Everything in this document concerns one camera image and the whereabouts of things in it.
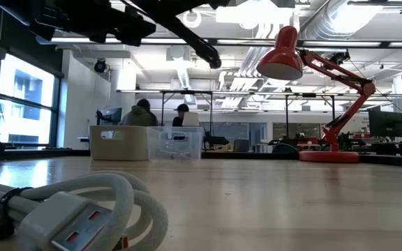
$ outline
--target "lamp base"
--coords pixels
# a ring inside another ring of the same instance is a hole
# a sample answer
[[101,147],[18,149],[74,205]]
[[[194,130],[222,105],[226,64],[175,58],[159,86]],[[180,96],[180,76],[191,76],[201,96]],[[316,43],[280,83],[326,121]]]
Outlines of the lamp base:
[[359,163],[359,154],[341,151],[302,151],[300,160],[307,162]]

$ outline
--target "security camera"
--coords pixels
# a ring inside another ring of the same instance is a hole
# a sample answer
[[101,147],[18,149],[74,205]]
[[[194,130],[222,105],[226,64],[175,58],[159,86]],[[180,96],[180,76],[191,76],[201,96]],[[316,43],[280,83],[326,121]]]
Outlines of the security camera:
[[94,65],[94,70],[97,73],[106,73],[107,69],[108,68],[106,66],[106,59],[97,59],[97,62]]

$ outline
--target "computer monitor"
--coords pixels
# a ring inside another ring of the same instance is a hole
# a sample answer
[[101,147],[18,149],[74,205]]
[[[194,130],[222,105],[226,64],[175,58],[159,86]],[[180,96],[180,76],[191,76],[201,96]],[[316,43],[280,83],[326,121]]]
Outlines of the computer monitor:
[[117,126],[122,120],[122,108],[107,109],[104,112],[97,112],[97,125]]
[[402,113],[369,111],[370,135],[402,137]]

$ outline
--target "red desk lamp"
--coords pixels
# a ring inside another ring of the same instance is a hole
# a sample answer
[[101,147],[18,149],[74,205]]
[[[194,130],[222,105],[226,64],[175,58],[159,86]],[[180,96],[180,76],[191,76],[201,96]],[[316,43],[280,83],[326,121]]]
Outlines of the red desk lamp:
[[[322,73],[332,80],[339,81],[358,91],[360,97],[345,111],[344,114],[324,125],[322,130],[324,136],[322,142],[330,145],[330,151],[302,151],[300,160],[310,162],[340,162],[358,163],[359,154],[355,152],[339,151],[337,137],[342,127],[361,108],[364,102],[375,93],[375,85],[369,79],[362,78],[331,61],[328,61],[314,52],[296,49],[297,30],[293,26],[285,26],[278,33],[276,48],[268,52],[257,66],[257,71],[269,78],[296,80],[302,77],[302,62],[305,66]],[[315,61],[322,64],[322,67],[314,64]],[[342,73],[336,75],[329,71],[332,69]]]

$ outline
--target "clear plastic bin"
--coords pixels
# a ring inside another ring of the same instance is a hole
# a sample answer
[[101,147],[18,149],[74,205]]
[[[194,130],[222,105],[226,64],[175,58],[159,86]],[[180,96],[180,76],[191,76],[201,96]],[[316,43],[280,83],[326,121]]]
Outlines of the clear plastic bin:
[[201,127],[147,127],[150,160],[199,160],[201,158]]

